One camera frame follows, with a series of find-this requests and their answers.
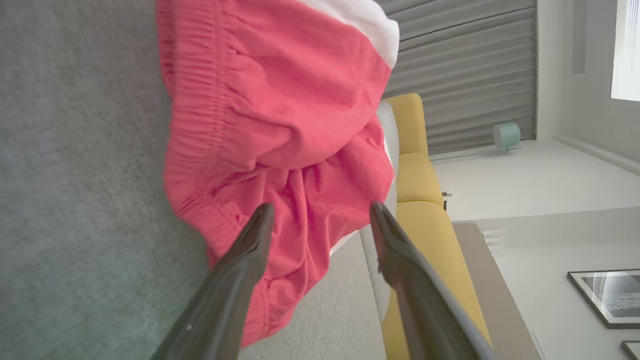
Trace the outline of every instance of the baseboard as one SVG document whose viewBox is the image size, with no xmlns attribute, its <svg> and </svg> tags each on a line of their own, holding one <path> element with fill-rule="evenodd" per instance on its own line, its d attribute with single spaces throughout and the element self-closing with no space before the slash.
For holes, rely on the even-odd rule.
<svg viewBox="0 0 640 360">
<path fill-rule="evenodd" d="M 569 145 L 574 149 L 586 152 L 587 154 L 595 156 L 598 159 L 602 159 L 608 163 L 616 165 L 617 167 L 623 168 L 626 171 L 630 171 L 636 175 L 640 175 L 640 163 L 635 160 L 631 160 L 622 155 L 616 154 L 615 152 L 605 150 L 601 147 L 591 145 L 590 143 L 583 142 L 582 140 L 578 140 L 570 136 L 555 135 L 554 139 L 565 145 Z"/>
</svg>

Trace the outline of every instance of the sofa armrest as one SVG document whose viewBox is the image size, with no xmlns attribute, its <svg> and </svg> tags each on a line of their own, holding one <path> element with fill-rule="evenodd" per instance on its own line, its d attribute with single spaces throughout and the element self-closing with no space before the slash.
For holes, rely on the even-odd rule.
<svg viewBox="0 0 640 360">
<path fill-rule="evenodd" d="M 418 94 L 405 94 L 385 99 L 394 109 L 400 154 L 421 152 L 429 155 L 427 150 L 427 131 L 424 125 L 422 98 Z"/>
</svg>

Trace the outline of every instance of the white fabric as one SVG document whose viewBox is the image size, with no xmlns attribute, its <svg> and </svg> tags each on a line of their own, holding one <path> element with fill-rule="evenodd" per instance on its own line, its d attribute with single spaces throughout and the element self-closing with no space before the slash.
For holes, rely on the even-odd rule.
<svg viewBox="0 0 640 360">
<path fill-rule="evenodd" d="M 360 30 L 391 69 L 396 65 L 400 30 L 373 0 L 298 0 L 325 15 Z"/>
</svg>

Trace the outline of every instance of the yellow sofa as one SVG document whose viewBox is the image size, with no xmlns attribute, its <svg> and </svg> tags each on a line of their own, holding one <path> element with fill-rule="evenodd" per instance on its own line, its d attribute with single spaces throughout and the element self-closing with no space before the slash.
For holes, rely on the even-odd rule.
<svg viewBox="0 0 640 360">
<path fill-rule="evenodd" d="M 393 107 L 400 143 L 396 218 L 407 236 L 438 272 L 480 332 L 491 342 L 427 150 L 422 99 L 407 94 L 386 99 Z M 409 359 L 395 292 L 382 322 L 387 358 Z"/>
</svg>

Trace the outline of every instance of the white wall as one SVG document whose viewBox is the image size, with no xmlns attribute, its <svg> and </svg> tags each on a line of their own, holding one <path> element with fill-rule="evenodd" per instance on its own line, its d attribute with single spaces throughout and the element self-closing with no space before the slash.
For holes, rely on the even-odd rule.
<svg viewBox="0 0 640 360">
<path fill-rule="evenodd" d="M 640 206 L 640 176 L 555 141 L 521 146 L 507 155 L 433 163 L 441 189 L 454 192 L 452 221 Z"/>
<path fill-rule="evenodd" d="M 559 132 L 566 73 L 566 0 L 538 0 L 538 140 Z"/>
<path fill-rule="evenodd" d="M 527 327 L 548 360 L 624 360 L 622 340 L 640 330 L 607 330 L 566 279 L 569 271 L 640 268 L 640 208 L 476 222 L 506 230 L 495 258 Z"/>
<path fill-rule="evenodd" d="M 617 2 L 615 0 L 586 1 L 588 3 L 586 74 L 571 75 L 570 71 L 565 72 L 560 133 L 640 161 L 640 141 L 638 141 L 640 102 L 611 99 Z M 570 13 L 567 14 L 566 21 L 568 25 L 565 26 L 565 31 L 569 32 Z M 545 52 L 544 49 L 548 48 L 551 51 L 557 49 L 552 42 L 543 43 L 542 38 L 540 46 L 541 57 Z M 560 55 L 557 58 L 570 61 L 567 59 L 570 56 L 568 55 L 571 51 L 570 46 L 567 46 L 565 51 L 564 58 Z M 542 120 L 540 117 L 544 113 L 539 110 L 539 121 Z"/>
</svg>

